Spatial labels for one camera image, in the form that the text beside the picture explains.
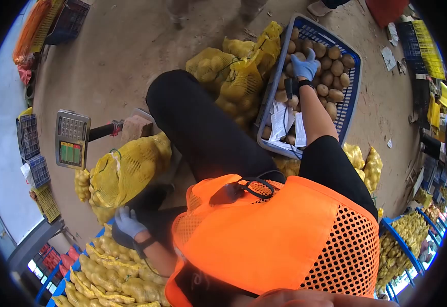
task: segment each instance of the shoe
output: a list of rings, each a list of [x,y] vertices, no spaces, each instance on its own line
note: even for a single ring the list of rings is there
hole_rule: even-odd
[[[317,17],[324,17],[327,13],[332,11],[332,9],[325,6],[322,1],[317,1],[310,4],[309,6],[307,6],[307,9],[310,13]]]

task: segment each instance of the blue plastic crate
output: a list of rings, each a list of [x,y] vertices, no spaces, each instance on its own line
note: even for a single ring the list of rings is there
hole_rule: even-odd
[[[268,119],[268,116],[270,116],[269,110],[273,105],[276,89],[278,88],[278,82],[281,75],[278,72],[281,72],[284,68],[288,43],[290,42],[290,37],[292,36],[293,27],[299,28],[299,38],[307,38],[315,42],[320,42],[327,47],[338,46],[341,50],[341,54],[349,53],[354,59],[355,66],[348,72],[349,87],[343,90],[345,98],[342,102],[337,104],[338,116],[336,120],[334,120],[334,125],[336,126],[339,136],[339,143],[341,146],[343,146],[343,143],[346,140],[346,135],[348,134],[349,126],[351,125],[353,115],[356,110],[356,101],[358,100],[361,85],[362,61],[358,52],[356,52],[347,43],[343,42],[336,35],[329,32],[329,30],[323,26],[301,14],[294,14],[292,16],[285,35],[281,36],[282,47],[280,57],[276,63],[276,74],[274,75],[272,83],[269,83],[268,87],[266,88],[263,103],[256,120],[256,125],[259,126],[257,131],[257,143],[266,150],[273,151],[290,158],[301,159],[302,152],[300,150],[293,152],[291,148],[288,150],[283,149],[261,138],[266,125],[266,120]]]
[[[36,114],[23,115],[16,120],[19,152],[24,160],[39,154],[39,140],[36,126]]]
[[[27,163],[31,169],[32,178],[35,181],[34,184],[31,183],[34,189],[50,181],[50,173],[48,173],[48,168],[46,167],[46,159],[42,155],[32,157],[27,160]]]

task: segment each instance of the yellow plastic crate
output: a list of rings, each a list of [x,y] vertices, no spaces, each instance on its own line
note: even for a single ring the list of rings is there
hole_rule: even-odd
[[[60,216],[60,210],[56,205],[55,199],[53,199],[53,194],[51,194],[51,189],[49,184],[44,184],[38,189],[31,189],[37,196],[37,204],[39,211],[46,215],[48,222],[53,222],[57,217]]]
[[[35,37],[32,40],[31,48],[29,49],[30,53],[40,52],[41,48],[43,48],[44,40],[46,39],[46,35],[48,35],[48,30],[51,27],[51,24],[55,20],[56,14],[58,13],[58,9],[60,9],[61,5],[65,0],[52,0],[51,8],[46,15],[45,19],[39,25],[39,29],[36,31]]]
[[[423,58],[423,62],[426,65],[429,75],[431,77],[445,79],[445,70],[443,68],[441,56],[436,49],[436,44],[429,34],[424,21],[415,20],[412,22],[412,25],[414,27],[414,32],[416,32],[416,38],[418,39],[421,57]]]

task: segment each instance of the gloved hand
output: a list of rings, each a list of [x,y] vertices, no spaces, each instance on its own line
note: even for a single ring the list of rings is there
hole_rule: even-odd
[[[114,214],[114,220],[119,230],[134,238],[139,232],[147,230],[147,227],[136,219],[136,214],[128,206],[119,207]]]
[[[296,55],[292,54],[293,71],[295,77],[305,77],[307,80],[312,81],[317,72],[318,60],[315,59],[315,52],[308,48],[309,56],[305,62],[300,61]]]

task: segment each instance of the wrist strap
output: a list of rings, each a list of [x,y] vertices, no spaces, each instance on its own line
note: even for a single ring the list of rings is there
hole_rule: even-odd
[[[146,249],[147,247],[149,247],[150,245],[152,245],[153,243],[157,242],[157,239],[154,237],[150,237],[148,239],[146,239],[145,241],[141,242],[141,243],[137,243],[135,241],[134,242],[134,249],[136,250],[136,252],[138,253],[138,255],[140,256],[141,259],[145,259],[147,256],[145,255],[145,253],[143,252],[144,249]]]
[[[304,85],[308,85],[311,88],[314,88],[314,86],[312,85],[312,82],[310,80],[300,80],[299,81],[299,89]]]

